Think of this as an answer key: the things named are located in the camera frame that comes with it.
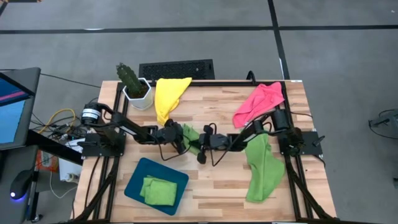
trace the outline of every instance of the white pot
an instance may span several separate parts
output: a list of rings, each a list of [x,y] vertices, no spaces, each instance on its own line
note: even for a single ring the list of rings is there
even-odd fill
[[[148,86],[148,92],[147,94],[145,94],[144,97],[138,99],[130,98],[129,95],[126,93],[126,86],[123,88],[123,93],[134,108],[139,110],[146,110],[154,103],[154,98],[152,96],[152,88],[150,87],[145,78],[138,78],[138,80],[145,82],[145,84]]]

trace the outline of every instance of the yellow cloth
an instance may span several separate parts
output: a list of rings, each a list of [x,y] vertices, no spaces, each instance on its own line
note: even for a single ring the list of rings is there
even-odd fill
[[[161,78],[156,82],[155,109],[159,124],[164,125],[169,119],[169,113],[177,107],[191,81],[192,78]]]

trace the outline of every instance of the pink cloth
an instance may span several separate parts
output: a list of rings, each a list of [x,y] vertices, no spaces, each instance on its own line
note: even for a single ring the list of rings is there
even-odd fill
[[[269,86],[264,84],[258,85],[249,98],[235,112],[232,118],[235,128],[244,127],[247,122],[273,109],[273,107],[279,105],[284,100],[280,82],[275,82]]]

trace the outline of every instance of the green towel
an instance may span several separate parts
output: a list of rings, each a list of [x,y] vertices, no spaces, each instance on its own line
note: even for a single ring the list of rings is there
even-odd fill
[[[183,125],[183,133],[184,133],[184,145],[185,148],[188,149],[189,151],[192,152],[192,154],[194,154],[195,156],[197,156],[199,154],[199,149],[194,147],[194,146],[190,146],[189,142],[190,141],[194,141],[194,140],[198,140],[199,139],[199,133],[197,133],[192,127],[189,127],[188,125],[184,124]]]
[[[249,141],[244,151],[251,167],[246,200],[263,202],[280,183],[285,173],[285,165],[272,155],[267,134],[260,134]]]
[[[174,205],[177,184],[147,175],[139,195],[148,205]]]

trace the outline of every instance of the black keyboard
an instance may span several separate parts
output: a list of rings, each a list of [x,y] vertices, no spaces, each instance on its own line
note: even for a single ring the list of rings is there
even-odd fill
[[[139,77],[147,80],[187,77],[194,80],[215,79],[212,59],[140,64]]]

